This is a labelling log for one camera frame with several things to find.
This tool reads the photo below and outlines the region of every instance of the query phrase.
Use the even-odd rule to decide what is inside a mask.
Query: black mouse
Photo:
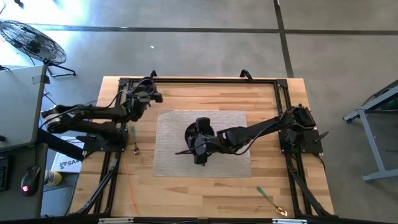
[[[40,170],[39,166],[30,166],[26,169],[26,173],[21,180],[21,191],[24,196],[36,194],[39,188]]]

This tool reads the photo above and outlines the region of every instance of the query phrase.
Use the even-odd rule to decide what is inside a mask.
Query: concrete floor
[[[20,9],[11,1],[0,19],[79,26],[278,27],[271,0],[24,2]],[[280,0],[280,6],[287,29],[398,29],[395,0]],[[246,68],[254,77],[287,77],[279,34],[44,32],[65,49],[63,65],[78,73],[52,78],[46,87],[64,105],[97,99],[105,75],[156,70],[159,75],[236,77]],[[287,44],[294,77],[305,80],[318,128],[330,132],[323,140],[324,160],[336,214],[398,222],[398,179],[363,182],[362,174],[377,171],[376,163],[361,123],[341,119],[397,79],[398,35],[287,35]],[[0,52],[7,55],[0,57],[1,65],[31,65],[7,42],[0,42]],[[43,109],[50,107],[44,100]],[[53,157],[51,152],[48,164]],[[73,178],[67,177],[65,185],[73,184]],[[70,194],[69,187],[44,193],[42,213],[63,215]]]

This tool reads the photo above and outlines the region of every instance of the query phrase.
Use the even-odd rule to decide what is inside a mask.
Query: fan
[[[49,70],[52,77],[76,75],[75,71],[60,66],[67,61],[67,55],[62,47],[37,29],[18,21],[4,21],[0,22],[0,33],[7,42],[29,57],[40,60],[46,66],[55,66],[72,72],[54,75]]]

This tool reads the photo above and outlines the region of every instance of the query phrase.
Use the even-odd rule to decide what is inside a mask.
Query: wooden table
[[[104,77],[98,106],[106,106],[118,90],[120,77]],[[288,78],[292,105],[308,105],[304,80]],[[248,125],[277,116],[274,87],[269,84],[157,83],[163,103],[152,103],[134,125],[140,154],[134,155],[129,135],[122,154],[113,201],[112,216],[144,217],[278,217],[274,207],[256,190],[261,186],[274,202],[294,215],[285,157],[276,133],[259,138],[251,147],[251,178],[154,177],[152,165],[160,110],[244,110]],[[81,208],[97,187],[104,153],[95,152],[83,161],[72,203]],[[137,214],[132,209],[124,171],[127,161]],[[325,172],[319,158],[303,154],[307,185],[324,208],[333,213]],[[104,191],[103,206],[108,190]],[[298,190],[300,208],[304,211]]]

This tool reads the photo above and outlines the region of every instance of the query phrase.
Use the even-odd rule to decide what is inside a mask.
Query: woven placemat
[[[184,140],[185,130],[200,117],[210,118],[210,125],[215,133],[226,128],[247,126],[245,111],[160,111],[157,119],[154,175],[251,177],[249,151],[242,156],[214,153],[204,167],[194,164],[192,155],[175,155],[176,152],[188,149]]]

